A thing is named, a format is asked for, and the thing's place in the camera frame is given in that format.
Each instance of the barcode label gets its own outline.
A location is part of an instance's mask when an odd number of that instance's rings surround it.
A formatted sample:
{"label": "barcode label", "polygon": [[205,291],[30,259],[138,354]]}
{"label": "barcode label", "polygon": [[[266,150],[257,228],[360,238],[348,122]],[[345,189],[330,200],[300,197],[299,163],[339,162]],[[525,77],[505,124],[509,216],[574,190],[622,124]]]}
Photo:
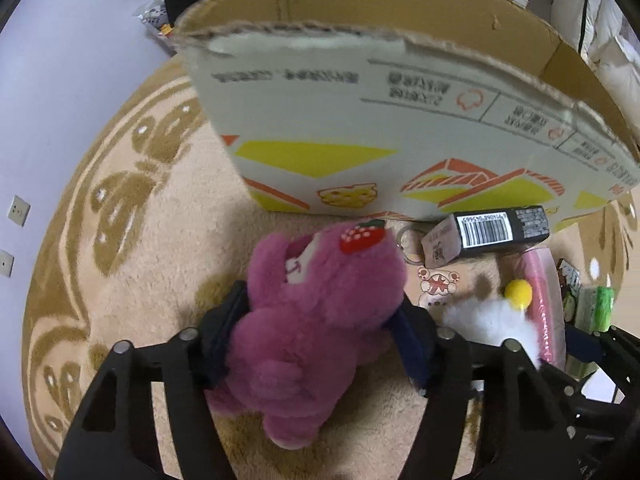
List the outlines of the barcode label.
{"label": "barcode label", "polygon": [[507,213],[459,216],[458,225],[465,249],[513,240]]}

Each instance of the wall outlet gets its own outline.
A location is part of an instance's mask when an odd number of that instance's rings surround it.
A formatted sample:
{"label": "wall outlet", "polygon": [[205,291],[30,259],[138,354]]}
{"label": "wall outlet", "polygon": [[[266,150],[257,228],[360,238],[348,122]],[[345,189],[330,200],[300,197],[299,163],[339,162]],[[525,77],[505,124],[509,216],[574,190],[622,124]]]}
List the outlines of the wall outlet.
{"label": "wall outlet", "polygon": [[6,217],[22,227],[27,219],[27,215],[29,214],[29,209],[31,209],[31,206],[16,195],[14,196],[14,201],[11,202],[11,207],[9,208],[9,212],[6,214]]}
{"label": "wall outlet", "polygon": [[14,268],[14,257],[0,249],[0,276],[11,277],[11,269]]}

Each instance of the plush toy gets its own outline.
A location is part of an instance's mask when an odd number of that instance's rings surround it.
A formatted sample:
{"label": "plush toy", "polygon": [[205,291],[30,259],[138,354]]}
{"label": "plush toy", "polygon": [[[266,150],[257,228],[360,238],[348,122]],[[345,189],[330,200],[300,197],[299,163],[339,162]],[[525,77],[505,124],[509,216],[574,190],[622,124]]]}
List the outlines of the plush toy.
{"label": "plush toy", "polygon": [[500,346],[505,339],[517,339],[531,362],[540,366],[540,347],[536,325],[525,317],[532,298],[525,280],[513,280],[504,291],[505,298],[462,301],[446,308],[442,324],[476,343]]}
{"label": "plush toy", "polygon": [[214,412],[264,414],[278,446],[308,446],[353,380],[388,348],[382,328],[403,298],[406,266],[384,222],[334,224],[291,242],[260,241],[249,264],[250,311],[234,327]]}

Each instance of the round rug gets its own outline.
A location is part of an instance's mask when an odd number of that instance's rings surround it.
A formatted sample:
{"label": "round rug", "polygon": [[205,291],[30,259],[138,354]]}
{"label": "round rug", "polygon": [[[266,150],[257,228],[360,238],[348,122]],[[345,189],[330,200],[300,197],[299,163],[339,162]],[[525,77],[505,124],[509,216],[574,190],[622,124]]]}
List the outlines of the round rug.
{"label": "round rug", "polygon": [[[244,277],[261,237],[275,230],[313,232],[335,220],[261,209],[200,110],[179,57],[151,76],[79,164],[34,268],[22,384],[44,471],[52,475],[82,394],[113,343],[157,344],[197,324],[233,280]],[[628,194],[555,234],[549,245],[587,281],[619,290],[637,230]],[[455,268],[459,290],[480,296],[495,294],[504,279],[495,260]],[[420,274],[412,279],[419,290]],[[163,464],[180,478],[163,403],[156,387]],[[215,424],[239,480],[386,480],[398,477],[425,405],[390,351],[358,370],[307,449],[273,445],[257,415],[216,417]],[[471,414],[457,474],[472,463],[476,422]]]}

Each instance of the cardboard box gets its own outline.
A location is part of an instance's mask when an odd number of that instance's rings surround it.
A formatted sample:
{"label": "cardboard box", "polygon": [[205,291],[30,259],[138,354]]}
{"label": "cardboard box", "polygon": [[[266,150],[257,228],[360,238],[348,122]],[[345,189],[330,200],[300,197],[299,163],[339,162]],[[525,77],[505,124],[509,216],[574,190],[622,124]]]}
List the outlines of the cardboard box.
{"label": "cardboard box", "polygon": [[558,230],[640,182],[610,96],[509,0],[202,0],[174,36],[267,209],[433,220],[538,204]]}

